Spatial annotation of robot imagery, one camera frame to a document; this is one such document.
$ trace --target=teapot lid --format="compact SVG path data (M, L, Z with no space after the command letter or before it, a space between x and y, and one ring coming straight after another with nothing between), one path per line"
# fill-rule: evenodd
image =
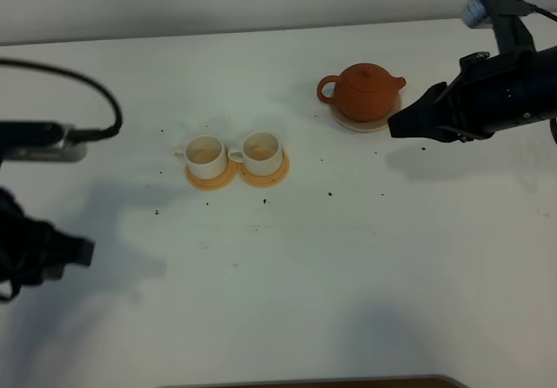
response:
M393 77L377 64L355 64L345 70L348 83L361 92L378 92L393 85Z

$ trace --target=teacup handle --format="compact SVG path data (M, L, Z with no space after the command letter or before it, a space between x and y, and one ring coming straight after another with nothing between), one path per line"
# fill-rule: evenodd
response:
M174 157L181 163L187 164L184 155L184 149L174 149Z
M232 162L236 162L237 164L242 164L244 162L244 153L242 153L239 147L231 147L228 149L227 155Z
M334 97L326 97L323 95L323 87L330 82L338 82L339 80L340 77L337 77L336 75L330 75L321 79L321 82L317 85L317 98L319 98L319 101L325 104L334 104Z

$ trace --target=white table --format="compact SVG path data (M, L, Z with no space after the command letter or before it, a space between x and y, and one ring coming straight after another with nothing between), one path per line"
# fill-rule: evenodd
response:
M557 24L527 25L539 50L557 43ZM89 270L0 308L0 384L440 373L554 386L547 123L471 144L392 139L343 130L315 97L325 75L373 62L406 78L410 104L480 50L496 52L493 33L456 20L2 48L102 80L124 128L79 164L0 171L29 215L97 241ZM94 93L43 75L0 71L0 98L2 118L111 122ZM253 130L284 140L280 186L195 191L171 155L187 137Z

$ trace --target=white teacup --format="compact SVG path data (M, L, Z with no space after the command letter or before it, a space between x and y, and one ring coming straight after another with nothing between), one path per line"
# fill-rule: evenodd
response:
M225 145L214 136L196 137L183 149L174 150L174 156L199 179L218 177L228 166Z
M258 177L266 177L279 170L282 164L282 144L266 131L246 137L239 148L230 148L228 157Z

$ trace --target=orange teapot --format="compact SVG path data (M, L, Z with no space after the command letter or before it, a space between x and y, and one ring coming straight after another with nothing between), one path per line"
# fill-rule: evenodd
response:
M331 97L323 87L334 82ZM342 114L359 122L377 121L393 107L399 90L406 85L403 77L392 77L377 64L355 64L339 76L324 77L317 87L319 101L333 104Z

